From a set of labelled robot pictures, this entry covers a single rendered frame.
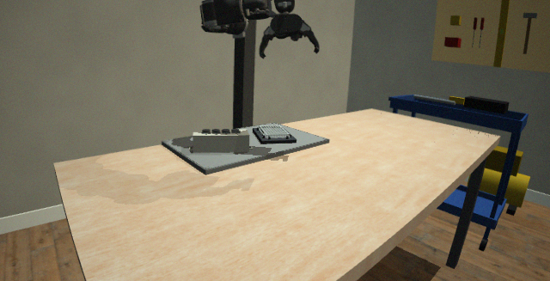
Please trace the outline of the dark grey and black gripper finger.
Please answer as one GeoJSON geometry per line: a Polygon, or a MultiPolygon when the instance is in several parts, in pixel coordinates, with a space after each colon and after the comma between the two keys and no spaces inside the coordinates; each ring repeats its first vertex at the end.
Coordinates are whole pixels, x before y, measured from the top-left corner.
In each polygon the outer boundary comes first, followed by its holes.
{"type": "Polygon", "coordinates": [[[300,30],[301,30],[300,34],[302,34],[304,37],[308,36],[310,42],[314,44],[315,46],[314,52],[317,53],[320,50],[320,46],[319,46],[318,40],[316,39],[314,33],[311,30],[311,27],[304,22],[300,30]]]}
{"type": "Polygon", "coordinates": [[[269,40],[272,40],[274,37],[276,37],[275,32],[272,30],[271,27],[268,26],[268,28],[264,32],[264,36],[262,38],[261,44],[260,44],[260,56],[264,58],[266,55],[264,54],[264,51],[268,45],[269,40]]]}

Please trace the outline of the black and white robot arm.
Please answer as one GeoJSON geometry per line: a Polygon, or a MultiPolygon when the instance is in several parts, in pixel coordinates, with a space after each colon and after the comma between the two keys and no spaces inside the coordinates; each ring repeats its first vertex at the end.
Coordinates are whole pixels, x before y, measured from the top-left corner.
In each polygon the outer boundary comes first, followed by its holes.
{"type": "Polygon", "coordinates": [[[204,0],[201,3],[201,27],[204,31],[233,34],[233,39],[245,38],[248,20],[289,14],[295,8],[295,0],[274,0],[277,12],[283,14],[272,11],[272,0],[204,0]]]}

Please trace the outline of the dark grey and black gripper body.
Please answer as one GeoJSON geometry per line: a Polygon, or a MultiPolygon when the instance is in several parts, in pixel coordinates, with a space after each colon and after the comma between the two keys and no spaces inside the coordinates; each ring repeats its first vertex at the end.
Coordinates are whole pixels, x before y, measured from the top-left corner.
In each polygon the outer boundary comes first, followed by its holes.
{"type": "Polygon", "coordinates": [[[270,27],[275,32],[276,38],[285,39],[290,37],[292,40],[298,41],[299,38],[303,37],[300,34],[300,29],[304,22],[297,14],[276,15],[272,18],[270,27]]]}

